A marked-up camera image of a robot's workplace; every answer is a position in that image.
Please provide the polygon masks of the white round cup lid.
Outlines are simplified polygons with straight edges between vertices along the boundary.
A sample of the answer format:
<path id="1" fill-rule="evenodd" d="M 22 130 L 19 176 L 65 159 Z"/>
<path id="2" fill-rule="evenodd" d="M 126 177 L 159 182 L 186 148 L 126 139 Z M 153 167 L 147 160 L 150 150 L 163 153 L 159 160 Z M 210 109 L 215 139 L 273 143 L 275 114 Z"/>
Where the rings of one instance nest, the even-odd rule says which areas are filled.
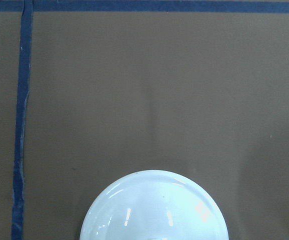
<path id="1" fill-rule="evenodd" d="M 107 186 L 82 222 L 82 240 L 227 240 L 213 198 L 194 181 L 165 170 L 144 170 Z"/>

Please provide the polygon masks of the brown paper table cover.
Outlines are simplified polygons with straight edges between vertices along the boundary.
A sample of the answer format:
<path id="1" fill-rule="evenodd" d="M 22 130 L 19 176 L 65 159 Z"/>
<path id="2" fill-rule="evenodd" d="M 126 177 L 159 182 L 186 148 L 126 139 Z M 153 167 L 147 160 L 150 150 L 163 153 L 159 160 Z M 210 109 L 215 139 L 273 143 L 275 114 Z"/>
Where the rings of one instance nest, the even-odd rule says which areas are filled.
<path id="1" fill-rule="evenodd" d="M 141 170 L 192 179 L 232 240 L 289 240 L 289 1 L 1 0 L 0 240 L 77 240 Z"/>

